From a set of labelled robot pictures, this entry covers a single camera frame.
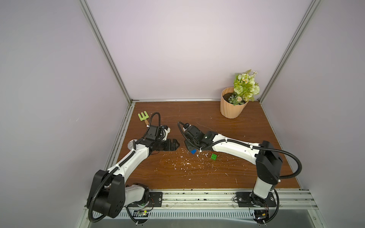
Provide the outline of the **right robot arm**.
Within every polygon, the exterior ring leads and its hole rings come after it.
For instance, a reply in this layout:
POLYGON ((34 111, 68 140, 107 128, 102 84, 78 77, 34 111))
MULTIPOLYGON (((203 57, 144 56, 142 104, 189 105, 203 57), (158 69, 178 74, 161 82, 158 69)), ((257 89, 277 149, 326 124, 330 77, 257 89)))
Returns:
POLYGON ((205 134, 196 126, 182 122, 178 123, 178 128, 185 138, 187 147, 193 147, 200 152, 210 150, 230 154, 256 166, 258 177, 249 195, 249 201, 253 205, 264 206, 269 193, 275 189, 279 181, 297 177, 302 171, 302 163, 298 157, 287 151, 273 148, 270 142, 243 142, 213 131, 205 134), (281 175, 283 160, 280 154, 291 157, 297 163, 297 170, 292 174, 281 175))

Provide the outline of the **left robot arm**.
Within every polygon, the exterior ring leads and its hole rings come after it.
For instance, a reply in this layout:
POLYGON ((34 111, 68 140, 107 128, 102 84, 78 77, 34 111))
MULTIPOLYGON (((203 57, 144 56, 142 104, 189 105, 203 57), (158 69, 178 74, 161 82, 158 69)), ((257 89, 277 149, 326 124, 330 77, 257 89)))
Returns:
POLYGON ((96 223, 105 217, 115 218, 124 207, 137 203, 150 205, 149 187, 135 183, 129 187, 126 181, 154 151, 176 151, 180 146, 176 139, 169 139, 170 128, 166 125, 149 126, 142 138, 132 142, 130 152, 114 166, 99 170, 93 177, 86 207, 88 219, 96 223))

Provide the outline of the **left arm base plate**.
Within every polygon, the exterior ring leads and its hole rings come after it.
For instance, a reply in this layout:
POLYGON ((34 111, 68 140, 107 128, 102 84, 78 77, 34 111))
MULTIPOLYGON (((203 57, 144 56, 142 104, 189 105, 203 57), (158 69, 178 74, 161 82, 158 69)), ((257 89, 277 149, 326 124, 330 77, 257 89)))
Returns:
POLYGON ((143 207, 161 207, 163 201, 163 193, 162 192, 150 192, 147 200, 142 199, 138 202, 133 202, 129 204, 129 207, 135 208, 143 208, 143 207))

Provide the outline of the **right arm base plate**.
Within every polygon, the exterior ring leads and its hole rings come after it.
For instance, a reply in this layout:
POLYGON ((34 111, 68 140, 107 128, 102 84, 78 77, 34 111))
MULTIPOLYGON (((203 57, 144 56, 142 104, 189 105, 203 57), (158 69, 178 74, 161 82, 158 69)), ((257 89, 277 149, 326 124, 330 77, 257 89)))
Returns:
POLYGON ((277 203, 274 198, 274 194, 269 192, 267 198, 262 199, 253 194, 253 192, 237 192, 233 201, 239 205, 239 207, 276 207, 277 203))

